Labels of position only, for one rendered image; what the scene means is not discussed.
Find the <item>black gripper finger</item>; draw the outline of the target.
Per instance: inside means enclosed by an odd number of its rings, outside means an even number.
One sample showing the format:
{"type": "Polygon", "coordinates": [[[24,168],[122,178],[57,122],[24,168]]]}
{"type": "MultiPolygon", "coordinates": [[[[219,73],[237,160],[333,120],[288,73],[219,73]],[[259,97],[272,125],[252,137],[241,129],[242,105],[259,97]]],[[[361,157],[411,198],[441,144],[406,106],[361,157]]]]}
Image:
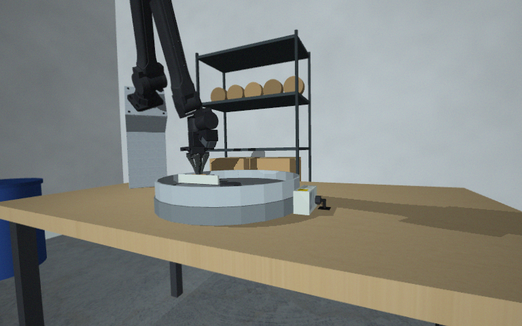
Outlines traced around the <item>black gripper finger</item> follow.
{"type": "Polygon", "coordinates": [[[199,164],[199,174],[201,175],[203,173],[203,169],[205,167],[205,164],[209,158],[209,153],[200,154],[200,164],[199,164]],[[201,159],[203,158],[202,165],[201,165],[201,159]]]}
{"type": "Polygon", "coordinates": [[[186,155],[186,157],[189,160],[189,162],[191,163],[195,174],[198,175],[199,164],[200,164],[200,154],[189,154],[189,155],[186,155]]]}

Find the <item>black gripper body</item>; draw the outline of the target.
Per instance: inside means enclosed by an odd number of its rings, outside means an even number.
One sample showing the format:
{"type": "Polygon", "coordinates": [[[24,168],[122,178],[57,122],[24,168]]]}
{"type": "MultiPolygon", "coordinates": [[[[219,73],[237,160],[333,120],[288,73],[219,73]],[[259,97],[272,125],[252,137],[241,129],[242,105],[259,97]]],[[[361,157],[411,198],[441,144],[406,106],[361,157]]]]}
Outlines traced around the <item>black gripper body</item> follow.
{"type": "MultiPolygon", "coordinates": [[[[188,132],[196,132],[197,130],[191,130],[191,131],[188,131],[188,132]]],[[[214,148],[207,148],[205,146],[200,146],[200,147],[180,147],[180,151],[188,151],[188,153],[186,153],[186,155],[189,155],[189,154],[204,154],[204,153],[209,153],[209,152],[206,152],[207,150],[214,150],[214,148]]]]}

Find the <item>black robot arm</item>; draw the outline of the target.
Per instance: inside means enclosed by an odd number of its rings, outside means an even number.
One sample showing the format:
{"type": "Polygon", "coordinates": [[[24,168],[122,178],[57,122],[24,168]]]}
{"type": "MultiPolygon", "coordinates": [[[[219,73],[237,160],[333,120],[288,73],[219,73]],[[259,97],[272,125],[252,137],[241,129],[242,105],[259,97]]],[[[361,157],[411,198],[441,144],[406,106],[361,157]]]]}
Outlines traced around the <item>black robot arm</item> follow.
{"type": "Polygon", "coordinates": [[[214,148],[218,141],[218,130],[212,129],[218,126],[218,117],[210,107],[202,107],[201,99],[191,80],[172,1],[130,0],[130,9],[137,49],[137,66],[133,67],[132,74],[136,90],[127,95],[128,101],[137,111],[151,109],[163,105],[164,102],[155,91],[164,91],[163,88],[167,87],[167,77],[163,65],[156,60],[153,15],[169,71],[175,109],[180,119],[192,115],[187,117],[188,131],[197,130],[188,133],[189,147],[214,148]],[[194,112],[189,113],[191,111],[194,112]]]}

